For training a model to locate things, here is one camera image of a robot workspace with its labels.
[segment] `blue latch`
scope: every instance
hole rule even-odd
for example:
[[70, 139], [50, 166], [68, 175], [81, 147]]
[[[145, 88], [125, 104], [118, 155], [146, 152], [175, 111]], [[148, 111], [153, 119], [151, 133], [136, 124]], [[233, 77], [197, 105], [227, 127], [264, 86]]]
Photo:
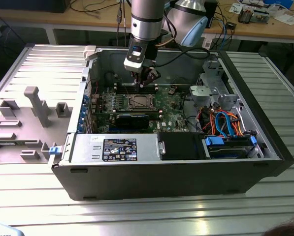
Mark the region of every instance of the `blue latch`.
[[210, 145], [224, 145], [225, 144], [222, 137], [217, 137], [217, 136], [208, 136], [207, 138], [205, 138], [205, 142], [206, 142], [207, 146], [210, 146]]
[[251, 137], [251, 141], [252, 141], [252, 144], [253, 144], [254, 146], [256, 146], [257, 141], [256, 141], [256, 138], [255, 138], [254, 136]]
[[49, 149], [48, 153], [49, 153], [50, 155], [59, 155], [59, 154], [61, 154], [61, 147], [58, 147], [58, 146], [56, 146], [56, 147], [51, 147], [51, 148]]

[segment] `wooden workbench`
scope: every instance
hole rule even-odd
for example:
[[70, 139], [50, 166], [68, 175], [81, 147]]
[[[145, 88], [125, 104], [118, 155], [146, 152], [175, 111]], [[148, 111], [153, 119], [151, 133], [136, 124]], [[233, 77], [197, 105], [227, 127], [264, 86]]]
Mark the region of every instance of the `wooden workbench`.
[[[220, 0], [220, 8], [228, 21], [236, 23], [234, 39], [254, 40], [254, 41], [274, 41], [274, 42], [294, 42], [294, 25], [289, 26], [275, 19], [270, 19], [268, 24], [250, 23], [242, 24], [237, 21], [237, 14], [230, 13], [230, 5], [235, 0]], [[85, 4], [93, 3], [92, 0], [84, 0]], [[90, 9], [101, 8], [115, 4], [115, 0], [107, 0], [100, 5], [94, 5]], [[83, 10], [81, 0], [73, 5], [74, 8]], [[93, 30], [93, 31], [116, 31], [116, 14], [118, 5], [99, 11], [99, 17], [94, 17], [83, 12], [76, 12], [68, 8], [65, 13], [50, 13], [38, 11], [0, 10], [0, 16], [9, 24], [16, 26], [44, 28], [47, 32], [51, 44], [56, 44], [56, 37], [53, 29], [70, 30]], [[131, 9], [126, 3], [127, 28], [130, 28]], [[212, 27], [206, 29], [203, 35], [213, 39], [221, 33], [218, 22], [214, 20]]]

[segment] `side panel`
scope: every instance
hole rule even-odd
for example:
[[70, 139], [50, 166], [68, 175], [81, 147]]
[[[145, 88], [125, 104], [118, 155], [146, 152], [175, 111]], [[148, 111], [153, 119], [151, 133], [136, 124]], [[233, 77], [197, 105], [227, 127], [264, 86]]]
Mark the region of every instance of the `side panel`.
[[74, 200], [245, 193], [282, 161], [237, 163], [53, 166]]
[[260, 125], [261, 129], [265, 133], [265, 136], [268, 138], [270, 144], [274, 148], [276, 154], [279, 158], [284, 160], [282, 166], [277, 169], [273, 173], [274, 176], [278, 176], [284, 170], [289, 168], [292, 164], [294, 164], [294, 158], [290, 154], [289, 150], [285, 146], [282, 139], [279, 137], [277, 131], [275, 130], [272, 123], [269, 121], [265, 112], [260, 107], [259, 103], [253, 96], [252, 92], [246, 85], [243, 80], [241, 74], [238, 72], [231, 59], [229, 58], [226, 52], [220, 52], [220, 57], [225, 65], [225, 70], [228, 71], [228, 77], [231, 77], [231, 81], [234, 82], [234, 86], [237, 89], [237, 92], [240, 96], [244, 97], [246, 105], [249, 107], [251, 112], [253, 113], [256, 121]]

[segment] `metal bracket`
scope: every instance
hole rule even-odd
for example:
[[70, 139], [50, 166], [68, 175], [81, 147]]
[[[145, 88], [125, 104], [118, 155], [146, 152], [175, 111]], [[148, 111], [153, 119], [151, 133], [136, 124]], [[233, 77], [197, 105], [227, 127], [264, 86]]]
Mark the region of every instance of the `metal bracket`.
[[165, 154], [165, 145], [164, 142], [158, 142], [158, 146], [159, 146], [159, 153], [160, 155], [164, 155]]
[[97, 56], [97, 47], [94, 45], [88, 45], [83, 51], [84, 60], [91, 60]]

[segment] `power connector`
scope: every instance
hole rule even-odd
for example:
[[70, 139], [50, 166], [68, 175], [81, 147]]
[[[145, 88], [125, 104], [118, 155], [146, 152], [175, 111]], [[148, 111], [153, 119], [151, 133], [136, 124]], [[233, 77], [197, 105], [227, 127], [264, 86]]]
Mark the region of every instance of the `power connector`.
[[229, 30], [235, 30], [236, 24], [228, 21], [228, 23], [226, 23], [225, 27], [226, 27], [226, 30], [227, 29], [229, 29]]

